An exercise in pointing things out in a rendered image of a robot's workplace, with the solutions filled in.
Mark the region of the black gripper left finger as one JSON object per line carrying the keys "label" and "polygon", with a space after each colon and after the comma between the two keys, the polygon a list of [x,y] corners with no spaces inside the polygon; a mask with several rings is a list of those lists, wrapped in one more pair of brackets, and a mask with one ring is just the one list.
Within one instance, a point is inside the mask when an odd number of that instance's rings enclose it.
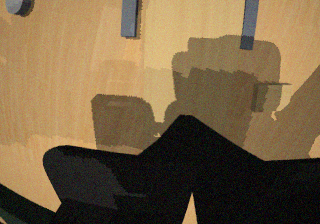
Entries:
{"label": "black gripper left finger", "polygon": [[139,155],[57,145],[43,156],[43,167],[61,203],[83,201],[121,211],[167,217],[183,224],[199,163],[189,160],[185,115],[169,125]]}

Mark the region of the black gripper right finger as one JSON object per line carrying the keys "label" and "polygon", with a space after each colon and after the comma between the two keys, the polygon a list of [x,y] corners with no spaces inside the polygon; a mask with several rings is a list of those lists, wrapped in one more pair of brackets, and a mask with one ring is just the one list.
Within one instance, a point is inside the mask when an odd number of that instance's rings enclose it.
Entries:
{"label": "black gripper right finger", "polygon": [[192,189],[197,224],[256,224],[277,197],[319,191],[320,157],[264,161],[185,117],[189,160],[200,167]]}

